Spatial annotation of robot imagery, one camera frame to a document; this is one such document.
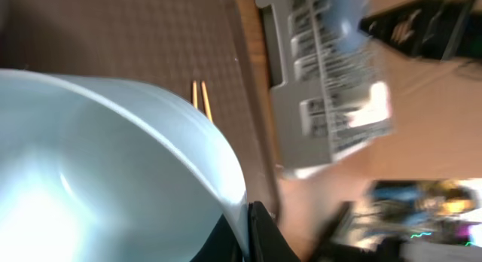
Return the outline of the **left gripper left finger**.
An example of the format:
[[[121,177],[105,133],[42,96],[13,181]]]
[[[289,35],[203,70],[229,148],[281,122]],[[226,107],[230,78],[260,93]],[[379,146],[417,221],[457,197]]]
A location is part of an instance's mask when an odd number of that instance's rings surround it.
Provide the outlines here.
[[[243,253],[223,215],[191,262],[243,262]]]

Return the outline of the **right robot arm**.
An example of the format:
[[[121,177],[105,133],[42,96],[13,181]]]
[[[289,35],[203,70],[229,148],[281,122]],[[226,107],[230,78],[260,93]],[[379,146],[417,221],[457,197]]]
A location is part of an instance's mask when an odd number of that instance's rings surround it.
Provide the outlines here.
[[[411,0],[364,17],[358,29],[410,58],[481,59],[477,0]]]

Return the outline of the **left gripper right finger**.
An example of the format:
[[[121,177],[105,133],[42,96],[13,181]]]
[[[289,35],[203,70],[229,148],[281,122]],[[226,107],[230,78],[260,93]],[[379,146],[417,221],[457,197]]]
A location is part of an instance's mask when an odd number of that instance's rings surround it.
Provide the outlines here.
[[[249,204],[249,251],[252,262],[299,262],[262,202]]]

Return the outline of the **light blue small bowl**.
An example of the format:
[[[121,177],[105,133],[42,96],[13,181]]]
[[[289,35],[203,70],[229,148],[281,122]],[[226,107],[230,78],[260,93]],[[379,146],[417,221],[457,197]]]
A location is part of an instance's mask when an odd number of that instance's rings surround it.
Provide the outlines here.
[[[242,168],[182,97],[2,70],[3,261],[190,261],[222,215],[248,260]]]

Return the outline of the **dark blue plate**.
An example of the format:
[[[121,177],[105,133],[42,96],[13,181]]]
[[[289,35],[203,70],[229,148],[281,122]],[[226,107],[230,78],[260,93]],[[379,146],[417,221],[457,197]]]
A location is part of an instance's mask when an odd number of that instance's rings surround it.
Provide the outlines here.
[[[361,19],[368,14],[370,0],[328,0],[331,4],[325,15],[326,27],[338,37],[341,53],[355,53],[367,42],[359,31]]]

